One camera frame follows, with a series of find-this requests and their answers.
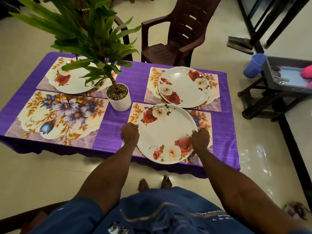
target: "white wall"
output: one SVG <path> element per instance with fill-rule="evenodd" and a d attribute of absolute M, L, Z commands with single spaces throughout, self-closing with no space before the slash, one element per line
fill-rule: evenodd
<path fill-rule="evenodd" d="M 268 56 L 312 60 L 312 0 L 310 0 L 271 47 Z M 312 99 L 286 113 L 302 158 L 312 178 Z"/>

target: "red rose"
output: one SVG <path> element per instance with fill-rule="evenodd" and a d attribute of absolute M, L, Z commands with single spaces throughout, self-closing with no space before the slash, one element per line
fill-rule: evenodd
<path fill-rule="evenodd" d="M 146 122 L 146 123 L 151 123 L 153 121 L 157 121 L 157 117 L 154 117 L 153 116 L 153 111 L 152 110 L 146 110 L 144 113 L 143 113 L 143 120 Z"/>
<path fill-rule="evenodd" d="M 55 78 L 54 81 L 57 82 L 59 84 L 59 86 L 64 86 L 65 84 L 67 84 L 70 77 L 71 77 L 70 74 L 68 74 L 68 75 L 57 74 L 57 77 Z"/>
<path fill-rule="evenodd" d="M 162 82 L 164 82 L 165 84 L 168 83 L 168 80 L 165 78 L 160 78 Z"/>
<path fill-rule="evenodd" d="M 172 94 L 166 95 L 165 97 L 171 103 L 178 104 L 178 102 L 180 102 L 180 98 L 176 92 L 172 92 Z"/>
<path fill-rule="evenodd" d="M 155 160 L 157 160 L 157 159 L 159 159 L 160 155 L 161 155 L 161 151 L 160 150 L 154 151 L 153 158 Z"/>
<path fill-rule="evenodd" d="M 174 145 L 178 146 L 181 149 L 181 153 L 188 154 L 192 151 L 193 146 L 191 140 L 187 137 L 183 137 L 174 142 Z"/>
<path fill-rule="evenodd" d="M 191 72 L 189 76 L 192 81 L 195 81 L 197 78 L 201 78 L 200 73 L 198 71 Z"/>

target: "artificial plant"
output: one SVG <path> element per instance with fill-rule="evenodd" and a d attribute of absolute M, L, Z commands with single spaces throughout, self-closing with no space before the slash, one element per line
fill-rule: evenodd
<path fill-rule="evenodd" d="M 76 55 L 76 61 L 64 65 L 62 70 L 83 67 L 89 71 L 83 76 L 86 78 L 85 84 L 96 81 L 94 85 L 97 86 L 103 79 L 110 78 L 115 92 L 119 92 L 111 72 L 113 70 L 121 74 L 116 65 L 131 67 L 131 63 L 123 61 L 122 58 L 138 52 L 133 49 L 135 41 L 125 45 L 121 43 L 120 38 L 139 31 L 141 26 L 120 31 L 131 22 L 130 18 L 124 25 L 114 29 L 113 23 L 117 13 L 107 6 L 109 0 L 49 0 L 60 14 L 31 0 L 19 1 L 41 17 L 34 14 L 27 16 L 10 13 L 11 15 L 55 35 L 56 40 L 51 47 L 60 52 Z M 86 59 L 78 60 L 79 55 L 85 56 Z M 97 67 L 89 66 L 91 62 Z"/>

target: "round plate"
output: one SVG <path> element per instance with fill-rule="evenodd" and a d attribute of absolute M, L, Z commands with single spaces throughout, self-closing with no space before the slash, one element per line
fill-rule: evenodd
<path fill-rule="evenodd" d="M 182 108 L 203 104 L 210 95 L 209 81 L 197 70 L 179 66 L 166 70 L 158 81 L 162 98 Z"/>
<path fill-rule="evenodd" d="M 62 66 L 73 61 L 76 61 L 76 58 L 72 58 L 70 61 L 64 62 L 57 67 L 53 72 L 53 77 L 51 79 L 52 82 L 50 82 L 50 84 L 52 84 L 58 91 L 65 94 L 81 94 L 93 89 L 95 87 L 93 85 L 94 83 L 89 82 L 87 86 L 85 86 L 84 83 L 86 78 L 80 78 L 90 73 L 85 68 L 68 71 L 62 70 Z M 94 63 L 90 63 L 89 66 L 96 67 Z"/>
<path fill-rule="evenodd" d="M 174 164 L 186 159 L 193 147 L 189 137 L 197 126 L 191 115 L 173 104 L 147 108 L 138 118 L 138 148 L 148 159 Z"/>

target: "black floor border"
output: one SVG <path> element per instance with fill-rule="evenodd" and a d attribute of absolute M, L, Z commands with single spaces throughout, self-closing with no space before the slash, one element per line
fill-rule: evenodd
<path fill-rule="evenodd" d="M 237 0 L 237 2 L 240 7 L 241 13 L 243 15 L 248 32 L 250 36 L 252 37 L 255 34 L 254 27 L 245 12 L 245 9 L 241 0 Z M 264 53 L 263 47 L 261 46 L 259 41 L 257 42 L 255 46 L 255 50 L 257 53 Z M 273 105 L 273 108 L 275 111 L 281 111 L 279 107 L 280 105 Z M 305 166 L 300 150 L 297 146 L 297 143 L 294 139 L 294 135 L 291 132 L 291 129 L 289 127 L 289 124 L 287 122 L 285 115 L 279 116 L 278 123 L 283 133 L 284 140 L 286 142 L 287 148 L 291 155 L 291 159 L 296 169 L 296 172 L 297 172 L 300 184 L 302 186 L 303 192 L 305 194 L 306 200 L 308 202 L 309 208 L 310 210 L 312 210 L 312 182 L 311 182 L 311 178 L 309 176 L 308 170 Z"/>

